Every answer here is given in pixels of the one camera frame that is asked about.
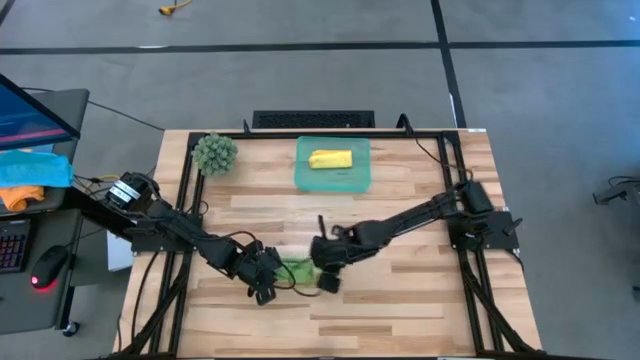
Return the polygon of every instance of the computer mouse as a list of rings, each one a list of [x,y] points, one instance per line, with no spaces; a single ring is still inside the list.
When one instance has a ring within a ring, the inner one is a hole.
[[[54,245],[47,249],[31,269],[31,285],[36,289],[51,285],[58,277],[67,257],[69,251],[66,246]]]

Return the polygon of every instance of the floor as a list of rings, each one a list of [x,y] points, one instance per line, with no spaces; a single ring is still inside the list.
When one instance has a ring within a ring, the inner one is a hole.
[[[378,127],[405,112],[416,127],[488,129],[507,203],[524,218],[518,234],[544,348],[637,358],[637,214],[591,197],[610,176],[640,171],[640,42],[621,41],[640,39],[637,1],[201,0],[171,18],[157,12],[163,1],[5,2],[4,75],[87,88],[93,101],[163,128],[239,128],[253,110],[340,109],[374,110]],[[432,4],[451,43],[443,52],[431,46],[443,41]],[[251,46],[335,42],[369,45]],[[252,51],[208,47],[229,44]],[[160,45],[175,48],[138,48]],[[86,47],[94,53],[78,50]],[[161,137],[90,107],[74,165],[82,175],[146,172]],[[80,288],[77,336],[1,336],[3,358],[109,353],[127,279]]]

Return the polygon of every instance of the green object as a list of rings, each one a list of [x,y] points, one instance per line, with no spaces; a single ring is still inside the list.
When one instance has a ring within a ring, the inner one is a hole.
[[[202,175],[222,175],[233,168],[238,147],[231,138],[211,133],[198,140],[191,155]]]
[[[296,279],[296,284],[304,285],[314,283],[315,267],[311,259],[282,259],[282,263],[291,270],[293,277]],[[276,270],[276,279],[284,283],[290,283],[291,276],[284,267],[280,267]]]
[[[315,150],[351,150],[353,166],[345,169],[311,169]],[[301,136],[296,149],[294,182],[304,191],[363,193],[371,185],[371,145],[368,139]]]

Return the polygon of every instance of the monitor screen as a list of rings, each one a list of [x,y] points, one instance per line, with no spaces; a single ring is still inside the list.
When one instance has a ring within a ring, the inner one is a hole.
[[[60,117],[0,75],[0,150],[79,137]]]

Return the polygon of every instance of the wooden tabletop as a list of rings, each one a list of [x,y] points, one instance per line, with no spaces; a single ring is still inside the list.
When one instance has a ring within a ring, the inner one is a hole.
[[[155,180],[171,202],[177,196],[188,135],[188,131],[165,132],[160,150]],[[460,130],[460,138],[467,167],[483,183],[493,204],[504,206],[487,133]],[[440,166],[413,140],[370,141],[371,188],[364,194],[337,194],[296,189],[295,140],[237,140],[239,154],[232,173],[205,181],[202,196],[210,209],[204,229],[215,234],[251,231],[265,245],[277,246],[281,256],[306,256],[312,237],[319,233],[318,214],[324,215],[328,227],[348,226],[387,218],[444,190]],[[424,139],[421,144],[438,156],[435,140]],[[451,161],[453,152],[448,153]],[[187,204],[191,204],[195,178],[194,169]],[[249,242],[242,236],[236,239]],[[498,308],[526,342],[539,348],[520,266],[504,251],[485,253]],[[133,306],[150,257],[139,255],[133,266],[121,319],[124,345],[130,342]],[[143,291],[138,331],[156,306],[163,266],[164,254],[160,254]],[[178,355],[474,353],[458,260],[444,221],[394,239],[378,256],[345,268],[341,277],[343,284],[336,295],[305,298],[279,290],[276,300],[259,307],[247,297],[245,284],[228,280],[194,256]],[[486,347],[491,348],[486,315],[478,307]],[[168,346],[172,318],[170,309],[161,349]]]

